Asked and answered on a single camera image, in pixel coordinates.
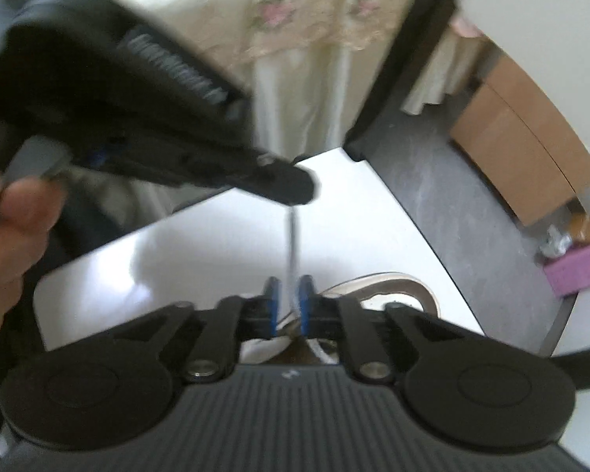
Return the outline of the left hand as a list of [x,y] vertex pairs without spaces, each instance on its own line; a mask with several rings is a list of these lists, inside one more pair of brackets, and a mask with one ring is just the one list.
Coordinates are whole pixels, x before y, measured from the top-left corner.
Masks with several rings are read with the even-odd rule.
[[48,247],[65,199],[56,181],[24,178],[4,189],[0,179],[0,329],[22,296],[24,274]]

